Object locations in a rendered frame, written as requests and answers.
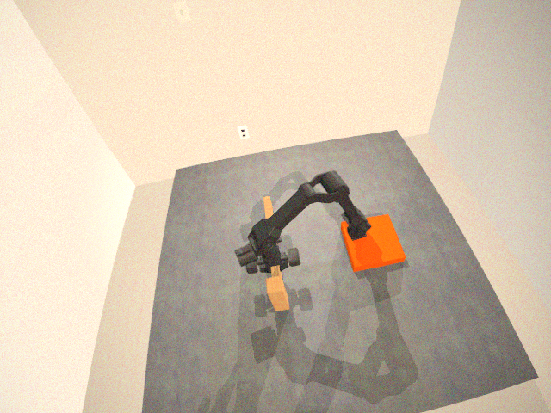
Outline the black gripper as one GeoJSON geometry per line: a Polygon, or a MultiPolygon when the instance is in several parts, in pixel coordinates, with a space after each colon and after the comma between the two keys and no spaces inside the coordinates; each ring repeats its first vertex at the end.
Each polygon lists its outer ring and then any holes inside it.
{"type": "Polygon", "coordinates": [[[259,257],[259,260],[246,264],[246,270],[248,274],[255,274],[258,272],[258,265],[260,273],[271,273],[270,267],[279,265],[280,271],[282,271],[283,269],[288,268],[288,263],[291,267],[301,265],[300,254],[297,248],[289,249],[287,250],[287,253],[288,255],[286,254],[286,252],[282,252],[279,254],[277,249],[277,253],[274,257],[261,256],[259,257]]]}

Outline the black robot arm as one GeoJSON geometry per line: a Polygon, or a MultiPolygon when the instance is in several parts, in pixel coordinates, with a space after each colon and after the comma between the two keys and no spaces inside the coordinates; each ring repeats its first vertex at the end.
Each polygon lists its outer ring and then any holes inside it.
{"type": "Polygon", "coordinates": [[[353,205],[349,198],[349,187],[336,171],[317,174],[310,182],[301,184],[299,190],[290,197],[271,217],[261,219],[256,223],[248,236],[250,244],[235,250],[240,266],[258,260],[258,256],[274,257],[280,254],[278,243],[283,228],[288,225],[309,204],[315,202],[337,202],[344,209],[341,214],[347,223],[346,230],[351,240],[357,240],[367,236],[371,224],[363,216],[362,211],[353,205]],[[326,193],[313,189],[321,183],[326,193]]]}

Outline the wooden post with slot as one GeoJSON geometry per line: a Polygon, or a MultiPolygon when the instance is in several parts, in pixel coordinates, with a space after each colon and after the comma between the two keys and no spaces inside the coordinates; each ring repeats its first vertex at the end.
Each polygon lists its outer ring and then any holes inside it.
{"type": "Polygon", "coordinates": [[[286,292],[282,277],[268,278],[266,280],[267,294],[275,311],[288,310],[288,294],[286,292]]]}

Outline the wooden side rail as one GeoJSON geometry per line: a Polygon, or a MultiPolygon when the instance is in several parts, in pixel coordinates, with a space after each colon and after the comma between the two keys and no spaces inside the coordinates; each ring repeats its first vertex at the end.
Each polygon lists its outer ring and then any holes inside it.
{"type": "MultiPolygon", "coordinates": [[[[263,197],[263,201],[264,201],[265,218],[269,218],[273,215],[273,207],[272,207],[272,204],[271,204],[270,197],[269,196],[263,197]]],[[[271,277],[272,278],[282,276],[279,265],[274,266],[274,267],[270,267],[270,268],[271,268],[271,277]]]]}

